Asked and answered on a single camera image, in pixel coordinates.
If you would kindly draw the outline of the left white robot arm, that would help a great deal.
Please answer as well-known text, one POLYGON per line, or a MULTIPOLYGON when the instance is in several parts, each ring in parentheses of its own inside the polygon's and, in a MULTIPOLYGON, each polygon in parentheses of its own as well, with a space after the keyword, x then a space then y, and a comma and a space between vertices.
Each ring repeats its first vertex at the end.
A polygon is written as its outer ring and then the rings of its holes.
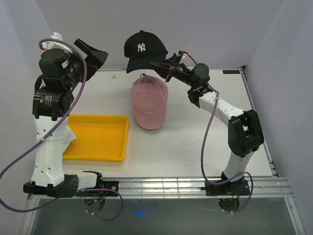
POLYGON ((68 126, 68 116, 82 92, 73 96, 79 83, 85 85, 105 63, 108 53, 95 49, 76 39, 74 45, 86 54, 83 57, 73 47, 57 39, 49 39, 51 47, 44 47, 39 60, 42 74, 35 83, 32 114, 34 115, 37 150, 31 180, 24 184, 28 194, 46 195, 53 198, 71 198, 78 191, 88 190, 100 195, 104 184, 101 173, 84 171, 64 174, 63 153, 75 140, 68 126))

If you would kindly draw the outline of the pink baseball cap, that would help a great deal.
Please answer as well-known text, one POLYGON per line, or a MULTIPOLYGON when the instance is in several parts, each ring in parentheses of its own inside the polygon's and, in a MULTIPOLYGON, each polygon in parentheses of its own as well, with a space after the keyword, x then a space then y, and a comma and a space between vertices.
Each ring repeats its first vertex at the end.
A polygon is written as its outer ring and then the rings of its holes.
POLYGON ((141 74, 130 89, 134 116, 146 130, 160 128, 166 120, 168 87, 160 79, 141 74))

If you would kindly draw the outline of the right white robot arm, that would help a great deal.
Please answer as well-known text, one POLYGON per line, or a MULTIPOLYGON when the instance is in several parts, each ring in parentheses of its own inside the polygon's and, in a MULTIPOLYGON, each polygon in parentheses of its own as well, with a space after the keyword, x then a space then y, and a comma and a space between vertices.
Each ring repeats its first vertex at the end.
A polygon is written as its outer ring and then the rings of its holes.
POLYGON ((249 195, 252 185, 245 180, 245 169, 252 155, 264 143, 264 135, 255 110, 239 109, 219 97, 219 92, 209 84, 209 67, 195 64, 190 70, 181 63, 179 55, 151 62, 152 69, 166 82, 171 78, 190 86, 187 92, 192 104, 211 113, 227 127, 230 157, 221 179, 213 182, 205 179, 202 187, 206 195, 249 195))

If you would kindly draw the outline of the black NY baseball cap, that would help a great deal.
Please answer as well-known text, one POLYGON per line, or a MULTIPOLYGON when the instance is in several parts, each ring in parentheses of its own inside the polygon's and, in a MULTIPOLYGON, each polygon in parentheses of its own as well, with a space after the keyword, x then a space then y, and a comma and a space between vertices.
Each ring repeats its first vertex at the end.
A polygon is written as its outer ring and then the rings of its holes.
POLYGON ((168 51, 161 39, 153 33, 139 31, 124 44, 124 56, 129 59, 126 73, 151 70, 151 62, 163 61, 168 51))

